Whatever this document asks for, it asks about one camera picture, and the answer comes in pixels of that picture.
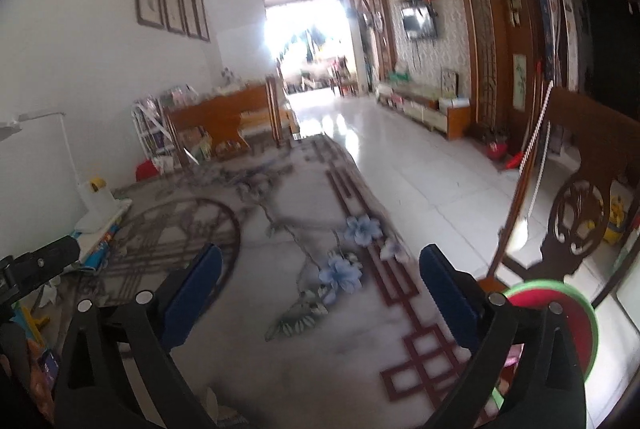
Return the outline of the white desk lamp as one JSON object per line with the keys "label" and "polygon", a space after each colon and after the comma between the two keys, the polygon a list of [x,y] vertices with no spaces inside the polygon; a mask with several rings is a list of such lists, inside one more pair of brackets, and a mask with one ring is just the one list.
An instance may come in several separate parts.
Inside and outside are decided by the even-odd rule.
{"label": "white desk lamp", "polygon": [[122,221],[132,206],[129,198],[116,198],[104,178],[85,178],[80,174],[74,157],[66,126],[66,112],[59,109],[43,109],[24,112],[1,121],[1,141],[20,135],[24,126],[35,122],[55,122],[60,128],[58,146],[62,152],[54,155],[54,173],[58,183],[79,204],[81,217],[74,225],[80,235],[93,235],[108,231],[113,224]]}

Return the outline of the patterned grey tablecloth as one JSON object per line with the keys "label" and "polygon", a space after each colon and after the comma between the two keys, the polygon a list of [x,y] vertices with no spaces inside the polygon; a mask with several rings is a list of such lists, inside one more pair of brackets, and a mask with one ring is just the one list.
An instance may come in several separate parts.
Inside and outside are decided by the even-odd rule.
{"label": "patterned grey tablecloth", "polygon": [[62,282],[119,305],[206,245],[224,267],[172,358],[192,390],[256,428],[417,428],[469,353],[454,342],[394,224],[323,135],[123,188],[99,271]]}

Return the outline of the wall mounted television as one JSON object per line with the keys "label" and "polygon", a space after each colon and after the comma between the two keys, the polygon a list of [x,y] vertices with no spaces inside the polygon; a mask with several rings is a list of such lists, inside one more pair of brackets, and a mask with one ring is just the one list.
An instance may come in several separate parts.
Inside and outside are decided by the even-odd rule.
{"label": "wall mounted television", "polygon": [[402,0],[400,14],[402,28],[410,41],[438,38],[437,13],[431,1]]}

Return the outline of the red bin green rim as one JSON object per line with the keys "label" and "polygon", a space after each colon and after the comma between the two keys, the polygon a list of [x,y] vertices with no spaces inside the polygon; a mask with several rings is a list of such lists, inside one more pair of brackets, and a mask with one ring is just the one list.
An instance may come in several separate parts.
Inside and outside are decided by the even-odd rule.
{"label": "red bin green rim", "polygon": [[589,301],[570,285],[543,279],[488,293],[487,303],[498,347],[506,350],[498,416],[520,427],[581,426],[599,337]]}

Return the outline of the carved wooden chair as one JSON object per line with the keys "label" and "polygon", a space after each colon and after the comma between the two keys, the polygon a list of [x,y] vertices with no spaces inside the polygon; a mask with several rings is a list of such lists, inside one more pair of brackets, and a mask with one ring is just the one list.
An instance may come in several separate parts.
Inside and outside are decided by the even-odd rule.
{"label": "carved wooden chair", "polygon": [[487,276],[493,279],[506,267],[522,281],[574,275],[603,241],[611,211],[611,186],[628,169],[639,167],[639,123],[585,95],[549,85],[538,122],[560,126],[573,134],[580,156],[577,168],[552,201],[547,233],[540,245],[541,259],[530,267],[508,255],[522,210],[534,152],[523,169],[506,225],[499,236]]}

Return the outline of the low wooden tv cabinet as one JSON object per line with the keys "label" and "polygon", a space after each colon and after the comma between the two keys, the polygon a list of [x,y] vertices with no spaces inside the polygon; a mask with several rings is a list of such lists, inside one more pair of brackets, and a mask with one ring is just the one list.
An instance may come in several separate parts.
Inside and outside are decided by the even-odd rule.
{"label": "low wooden tv cabinet", "polygon": [[424,84],[380,82],[375,89],[376,101],[393,108],[430,131],[438,131],[448,141],[468,133],[472,124],[471,105],[467,98],[441,96]]}

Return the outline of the colourful magazine stack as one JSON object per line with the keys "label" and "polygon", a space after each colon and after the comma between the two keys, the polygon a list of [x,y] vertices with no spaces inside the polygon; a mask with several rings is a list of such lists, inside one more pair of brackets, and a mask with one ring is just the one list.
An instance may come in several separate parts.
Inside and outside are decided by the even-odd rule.
{"label": "colourful magazine stack", "polygon": [[103,261],[110,253],[111,243],[119,230],[119,223],[114,222],[108,229],[96,233],[80,233],[73,231],[72,237],[79,246],[78,260],[68,267],[70,272],[94,274],[102,267]]}

